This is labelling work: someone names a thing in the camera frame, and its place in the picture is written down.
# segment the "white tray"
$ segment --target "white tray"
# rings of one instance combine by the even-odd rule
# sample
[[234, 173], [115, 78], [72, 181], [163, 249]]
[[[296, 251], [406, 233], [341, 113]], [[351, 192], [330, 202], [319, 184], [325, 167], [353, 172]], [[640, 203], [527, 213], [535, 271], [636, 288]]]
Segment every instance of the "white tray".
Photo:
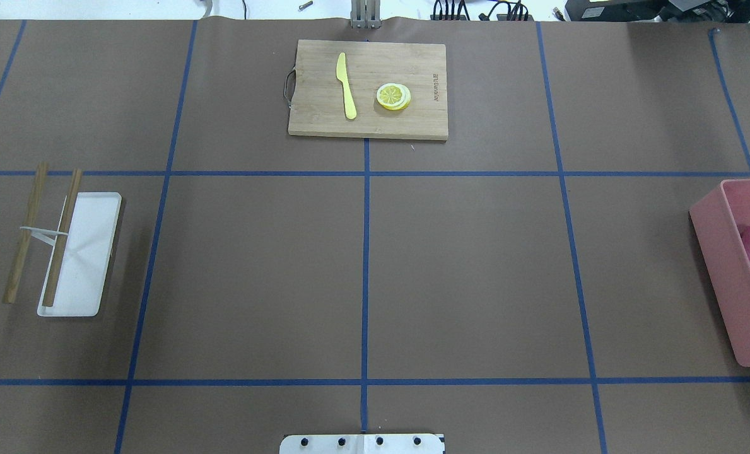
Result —
[[121, 204], [122, 196], [117, 192], [78, 193], [55, 302], [52, 307], [41, 305], [47, 289], [48, 266], [38, 300], [38, 315], [92, 317], [100, 311]]

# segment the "wooden chopstick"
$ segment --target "wooden chopstick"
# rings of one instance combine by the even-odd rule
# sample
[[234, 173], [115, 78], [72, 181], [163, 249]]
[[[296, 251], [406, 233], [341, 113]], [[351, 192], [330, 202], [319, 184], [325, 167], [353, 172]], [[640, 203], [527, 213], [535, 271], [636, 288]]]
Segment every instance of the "wooden chopstick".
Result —
[[[58, 227], [58, 231], [60, 232], [69, 233], [74, 205], [78, 201], [81, 178], [83, 178], [83, 170], [75, 169], [72, 172], [72, 184], [69, 185], [69, 192], [66, 194], [66, 202], [64, 202], [64, 210], [61, 213], [61, 225]], [[52, 258], [49, 262], [47, 287], [44, 290], [44, 300], [41, 302], [41, 305], [44, 307], [52, 307], [52, 304], [55, 303], [55, 291], [58, 288], [58, 278], [61, 276], [61, 264], [63, 264], [66, 240], [68, 238], [67, 235], [58, 235], [55, 238], [55, 249], [52, 251]]]
[[[41, 201], [41, 192], [44, 191], [44, 182], [47, 179], [48, 163], [41, 163], [35, 170], [35, 178], [32, 180], [32, 191], [30, 198], [26, 202], [26, 215], [24, 216], [25, 227], [35, 227], [35, 218], [38, 216], [38, 207]], [[16, 248], [16, 255], [13, 257], [11, 273], [8, 276], [8, 286], [5, 287], [5, 294], [2, 302], [13, 304], [16, 301], [16, 294], [19, 291], [19, 282], [24, 269], [24, 260], [26, 259], [26, 250], [30, 245], [30, 231], [26, 229], [19, 230], [19, 245]]]

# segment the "black device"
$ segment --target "black device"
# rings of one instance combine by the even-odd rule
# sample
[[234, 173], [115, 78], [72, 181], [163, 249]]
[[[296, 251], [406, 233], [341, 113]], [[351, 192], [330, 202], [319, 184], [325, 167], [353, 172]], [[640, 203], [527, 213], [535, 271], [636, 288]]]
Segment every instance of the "black device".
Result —
[[565, 11], [573, 21], [631, 22], [661, 20], [674, 22], [750, 21], [750, 0], [567, 0]]
[[508, 2], [507, 0], [499, 0], [496, 2], [492, 8], [490, 8], [489, 12], [487, 14], [481, 13], [478, 15], [479, 20], [489, 20], [490, 16], [493, 15], [493, 11], [495, 11], [496, 8], [499, 6], [507, 6], [507, 13], [505, 15], [496, 15], [498, 17], [498, 20], [508, 20], [508, 21], [525, 21], [525, 20], [532, 20], [531, 16], [529, 15], [529, 9], [521, 3], [521, 0], [518, 0], [517, 2]]
[[467, 2], [465, 0], [459, 0], [458, 9], [456, 0], [436, 0], [433, 2], [433, 14], [430, 15], [431, 20], [470, 20], [470, 12], [467, 11]]
[[568, 0], [565, 11], [575, 22], [632, 22], [655, 18], [664, 3], [665, 0]]

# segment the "table surface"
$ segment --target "table surface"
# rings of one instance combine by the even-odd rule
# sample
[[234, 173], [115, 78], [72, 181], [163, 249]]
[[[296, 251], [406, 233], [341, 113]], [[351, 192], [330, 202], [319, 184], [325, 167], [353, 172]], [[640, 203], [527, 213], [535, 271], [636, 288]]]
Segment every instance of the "table surface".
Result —
[[[0, 304], [0, 452], [750, 452], [688, 218], [750, 178], [720, 28], [0, 21], [0, 299], [38, 161], [40, 225], [74, 167], [125, 203], [97, 316], [35, 315], [39, 242]], [[298, 38], [446, 44], [450, 140], [289, 136]]]

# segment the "yellow knife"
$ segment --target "yellow knife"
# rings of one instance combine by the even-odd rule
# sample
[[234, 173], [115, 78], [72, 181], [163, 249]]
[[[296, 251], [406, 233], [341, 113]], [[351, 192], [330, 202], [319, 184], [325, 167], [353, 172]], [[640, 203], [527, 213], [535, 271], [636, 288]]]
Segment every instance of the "yellow knife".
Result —
[[335, 64], [335, 78], [341, 81], [344, 87], [344, 115], [349, 120], [355, 120], [358, 111], [355, 110], [355, 101], [352, 101], [352, 92], [349, 91], [349, 78], [346, 77], [346, 54], [338, 54], [338, 63]]

